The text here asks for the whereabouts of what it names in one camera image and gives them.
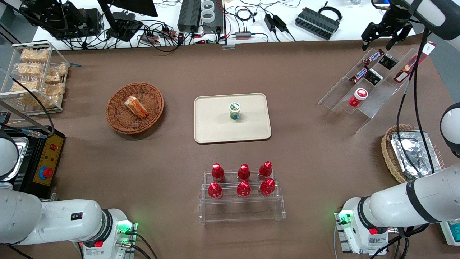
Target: foil container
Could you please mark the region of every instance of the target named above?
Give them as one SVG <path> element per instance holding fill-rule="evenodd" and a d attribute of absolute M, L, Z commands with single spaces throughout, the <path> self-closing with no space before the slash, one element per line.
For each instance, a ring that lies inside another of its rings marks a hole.
<path fill-rule="evenodd" d="M 431 172 L 430 161 L 428 160 L 428 155 L 425 146 L 423 145 L 423 139 L 420 131 L 400 131 L 400 135 L 402 147 L 398 140 L 397 132 L 390 134 L 390 142 L 393 146 L 393 150 L 403 175 L 407 179 L 411 180 L 432 174 L 433 172 Z M 441 170 L 441 165 L 439 164 L 439 160 L 437 159 L 436 152 L 434 151 L 433 145 L 431 144 L 428 133 L 424 132 L 424 135 L 428 150 L 430 152 L 431 160 L 433 161 L 434 170 L 435 172 L 438 172 Z M 407 157 L 402 150 L 403 147 L 406 151 Z M 415 168 L 411 165 L 409 159 L 414 164 Z"/>

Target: red bottle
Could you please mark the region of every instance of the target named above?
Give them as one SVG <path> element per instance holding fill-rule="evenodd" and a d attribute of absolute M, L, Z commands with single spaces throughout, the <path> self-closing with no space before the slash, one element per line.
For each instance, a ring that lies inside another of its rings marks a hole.
<path fill-rule="evenodd" d="M 236 187 L 236 193 L 238 194 L 238 197 L 246 198 L 251 193 L 251 186 L 248 182 L 243 181 Z"/>
<path fill-rule="evenodd" d="M 257 179 L 259 179 L 259 181 L 267 180 L 271 176 L 271 172 L 271 162 L 267 161 L 259 168 Z"/>
<path fill-rule="evenodd" d="M 213 176 L 213 180 L 215 182 L 218 182 L 218 183 L 225 182 L 224 169 L 218 163 L 215 163 L 213 165 L 213 169 L 211 170 L 211 175 Z"/>
<path fill-rule="evenodd" d="M 222 187 L 217 183 L 212 182 L 207 189 L 207 194 L 209 194 L 212 199 L 220 199 L 223 196 Z"/>
<path fill-rule="evenodd" d="M 275 180 L 268 178 L 263 181 L 259 187 L 259 194 L 261 196 L 268 196 L 275 191 Z"/>
<path fill-rule="evenodd" d="M 238 170 L 238 181 L 249 181 L 251 172 L 249 171 L 249 166 L 247 164 L 242 164 L 241 168 Z"/>

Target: small container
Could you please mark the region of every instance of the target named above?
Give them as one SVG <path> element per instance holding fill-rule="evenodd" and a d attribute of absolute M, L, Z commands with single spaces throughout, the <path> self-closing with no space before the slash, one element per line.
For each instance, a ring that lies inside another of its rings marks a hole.
<path fill-rule="evenodd" d="M 249 166 L 247 164 L 242 164 L 240 169 L 238 170 L 238 181 L 249 182 L 249 177 L 251 176 L 251 171 L 249 170 Z"/>
<path fill-rule="evenodd" d="M 211 170 L 211 175 L 213 176 L 214 182 L 218 182 L 218 183 L 225 182 L 224 169 L 218 163 L 215 163 L 213 165 L 213 169 Z"/>
<path fill-rule="evenodd" d="M 358 88 L 356 89 L 355 93 L 353 94 L 353 96 L 348 99 L 348 103 L 353 106 L 353 107 L 356 107 L 358 106 L 358 104 L 360 102 L 362 102 L 363 100 L 365 100 L 367 97 L 368 97 L 368 92 L 366 91 L 366 89 L 363 89 L 363 88 Z"/>
<path fill-rule="evenodd" d="M 211 199 L 220 199 L 224 195 L 222 192 L 222 187 L 215 182 L 212 182 L 207 189 L 207 194 Z"/>
<path fill-rule="evenodd" d="M 257 173 L 257 179 L 259 181 L 267 180 L 271 176 L 271 162 L 265 162 L 260 168 L 259 172 Z"/>
<path fill-rule="evenodd" d="M 233 120 L 237 120 L 240 117 L 241 106 L 239 103 L 237 102 L 230 103 L 229 110 L 230 110 L 230 118 L 232 118 Z"/>
<path fill-rule="evenodd" d="M 243 181 L 236 187 L 236 194 L 240 198 L 246 198 L 251 194 L 251 186 L 248 182 Z"/>
<path fill-rule="evenodd" d="M 267 180 L 263 181 L 260 184 L 260 187 L 259 187 L 260 196 L 264 196 L 264 197 L 268 196 L 274 191 L 275 191 L 275 180 L 273 180 L 272 178 L 268 178 Z"/>

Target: wire rack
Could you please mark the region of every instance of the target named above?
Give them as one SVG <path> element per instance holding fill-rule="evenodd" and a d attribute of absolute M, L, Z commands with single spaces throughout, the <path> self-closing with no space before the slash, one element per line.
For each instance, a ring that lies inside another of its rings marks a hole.
<path fill-rule="evenodd" d="M 14 52 L 11 57 L 10 65 L 8 67 L 8 73 L 16 78 L 18 81 L 39 81 L 40 86 L 38 89 L 31 89 L 41 102 L 45 104 L 45 107 L 49 113 L 51 112 L 62 112 L 62 99 L 63 94 L 60 94 L 58 98 L 51 98 L 50 96 L 44 93 L 45 89 L 45 77 L 48 75 L 48 69 L 50 66 L 59 66 L 61 64 L 66 64 L 67 69 L 70 67 L 70 63 L 65 59 L 65 57 L 48 41 L 39 41 L 39 42 L 29 42 L 29 43 L 19 43 L 12 45 Z M 27 62 L 27 63 L 38 63 L 42 65 L 42 71 L 40 76 L 21 76 L 13 74 L 14 64 L 22 62 L 20 60 L 21 54 L 25 49 L 42 51 L 48 50 L 48 58 L 46 62 Z M 61 83 L 63 84 L 63 89 L 65 90 L 65 83 L 67 80 L 67 73 L 61 77 Z M 24 113 L 27 116 L 31 115 L 41 115 L 45 114 L 43 108 L 36 103 L 35 101 L 30 102 L 27 100 L 33 99 L 33 97 L 26 91 L 11 91 L 13 86 L 13 80 L 9 77 L 5 77 L 3 85 L 0 91 L 0 101 L 3 101 L 20 112 Z"/>

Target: packaged bread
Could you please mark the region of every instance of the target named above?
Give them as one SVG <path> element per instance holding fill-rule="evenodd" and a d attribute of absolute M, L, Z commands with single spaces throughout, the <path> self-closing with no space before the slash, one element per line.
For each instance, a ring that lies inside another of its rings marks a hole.
<path fill-rule="evenodd" d="M 43 93 L 47 96 L 61 95 L 64 93 L 64 84 L 60 82 L 55 84 L 46 83 Z"/>
<path fill-rule="evenodd" d="M 32 89 L 40 89 L 40 81 L 20 81 L 18 80 L 23 86 L 25 86 L 27 89 L 32 90 Z M 24 88 L 17 84 L 16 82 L 13 83 L 13 86 L 11 87 L 10 92 L 17 92 L 17 91 L 24 91 Z"/>
<path fill-rule="evenodd" d="M 16 63 L 13 65 L 13 74 L 20 76 L 39 76 L 43 71 L 40 63 Z"/>
<path fill-rule="evenodd" d="M 24 62 L 46 62 L 50 51 L 47 49 L 24 49 L 21 53 L 21 60 Z"/>
<path fill-rule="evenodd" d="M 61 82 L 61 77 L 59 75 L 46 75 L 45 83 L 59 83 Z"/>
<path fill-rule="evenodd" d="M 145 118 L 149 115 L 149 112 L 134 96 L 129 96 L 128 99 L 125 101 L 125 105 L 132 113 L 136 114 L 139 118 Z"/>
<path fill-rule="evenodd" d="M 60 65 L 50 65 L 48 68 L 48 75 L 59 75 L 60 77 L 63 77 L 67 75 L 67 70 L 69 68 L 67 67 L 66 63 L 62 63 Z"/>

